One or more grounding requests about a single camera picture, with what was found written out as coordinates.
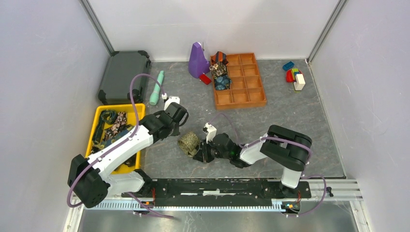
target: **camouflage fabric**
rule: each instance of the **camouflage fabric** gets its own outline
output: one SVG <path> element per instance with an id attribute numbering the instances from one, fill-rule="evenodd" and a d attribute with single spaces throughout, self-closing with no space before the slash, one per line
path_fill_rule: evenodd
<path id="1" fill-rule="evenodd" d="M 221 62 L 217 62 L 216 64 L 211 65 L 209 67 L 209 70 L 211 70 L 213 77 L 218 77 L 218 76 L 223 76 L 223 75 L 228 74 L 228 72 L 226 71 L 226 66 L 222 64 Z"/>
<path id="2" fill-rule="evenodd" d="M 185 155 L 188 155 L 188 157 L 193 157 L 197 152 L 196 147 L 199 145 L 199 142 L 199 138 L 196 134 L 190 131 L 178 139 L 178 146 L 185 153 Z"/>
<path id="3" fill-rule="evenodd" d="M 107 141 L 113 138 L 114 136 L 116 136 L 119 132 L 125 129 L 126 125 L 127 125 L 127 112 L 119 112 L 117 114 L 117 118 L 114 124 L 110 128 L 105 129 L 105 135 L 104 135 L 103 141 Z"/>
<path id="4" fill-rule="evenodd" d="M 104 132 L 104 125 L 113 125 L 117 118 L 117 113 L 115 110 L 103 110 L 100 113 L 100 118 L 98 119 L 98 124 L 95 128 L 94 134 L 91 138 L 93 144 L 98 144 L 101 141 L 101 137 Z"/>

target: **white clamp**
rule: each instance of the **white clamp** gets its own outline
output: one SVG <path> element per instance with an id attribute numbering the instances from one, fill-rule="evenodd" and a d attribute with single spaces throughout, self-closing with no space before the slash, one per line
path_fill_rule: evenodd
<path id="1" fill-rule="evenodd" d="M 169 106 L 171 103 L 173 103 L 173 102 L 176 102 L 176 103 L 179 104 L 179 101 L 180 101 L 179 97 L 177 97 L 177 96 L 170 96 L 169 99 L 165 102 L 164 110 L 166 110 L 166 109 L 168 108 L 168 106 Z"/>
<path id="2" fill-rule="evenodd" d="M 204 129 L 206 129 L 204 132 L 206 134 L 206 143 L 208 143 L 214 139 L 215 135 L 217 135 L 217 129 L 209 123 L 205 124 Z"/>

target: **green block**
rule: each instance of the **green block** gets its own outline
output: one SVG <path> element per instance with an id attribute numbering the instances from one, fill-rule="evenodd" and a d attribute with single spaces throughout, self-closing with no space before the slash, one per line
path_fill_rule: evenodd
<path id="1" fill-rule="evenodd" d="M 292 77 L 293 77 L 293 80 L 296 80 L 296 78 L 295 78 L 295 76 L 294 76 L 294 73 L 295 72 L 299 72 L 299 69 L 292 69 Z"/>

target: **blue lego brick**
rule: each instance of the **blue lego brick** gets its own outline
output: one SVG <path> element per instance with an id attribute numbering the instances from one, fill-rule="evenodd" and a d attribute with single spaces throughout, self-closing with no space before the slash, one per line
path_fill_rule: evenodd
<path id="1" fill-rule="evenodd" d="M 294 63 L 292 61 L 289 61 L 288 63 L 286 63 L 285 65 L 283 65 L 283 70 L 285 70 L 285 72 L 291 68 L 294 67 Z"/>

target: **gray floor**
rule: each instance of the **gray floor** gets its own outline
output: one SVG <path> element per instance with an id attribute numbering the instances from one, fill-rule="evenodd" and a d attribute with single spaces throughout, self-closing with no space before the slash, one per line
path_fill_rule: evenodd
<path id="1" fill-rule="evenodd" d="M 311 209 L 316 202 L 303 202 Z M 79 232 L 356 232 L 349 202 L 324 202 L 314 213 L 285 218 L 274 212 L 162 212 L 175 219 L 139 217 L 130 211 L 85 210 Z"/>
<path id="2" fill-rule="evenodd" d="M 151 74 L 157 76 L 165 71 L 163 87 L 168 96 L 179 96 L 181 105 L 189 112 L 187 123 L 181 127 L 181 134 L 195 132 L 205 138 L 202 128 L 218 112 L 232 118 L 239 131 L 241 142 L 249 143 L 266 133 L 272 124 L 287 127 L 308 135 L 313 140 L 313 156 L 306 174 L 323 174 L 327 177 L 343 176 L 335 143 L 326 121 L 318 93 L 314 86 L 307 64 L 304 60 L 293 60 L 305 76 L 306 85 L 300 93 L 285 81 L 282 65 L 288 60 L 259 60 L 264 89 L 267 97 L 265 107 L 216 111 L 212 85 L 206 86 L 188 73 L 187 62 L 152 63 Z M 148 104 L 154 82 L 149 81 L 145 105 L 147 113 L 163 108 Z M 225 132 L 234 138 L 228 122 L 219 118 L 213 123 L 218 132 Z M 204 164 L 185 156 L 177 146 L 177 137 L 170 137 L 149 147 L 142 157 L 142 168 L 151 178 L 216 178 L 216 177 L 280 177 L 281 165 L 271 159 L 260 160 L 250 167 L 239 169 L 228 160 L 216 159 Z"/>

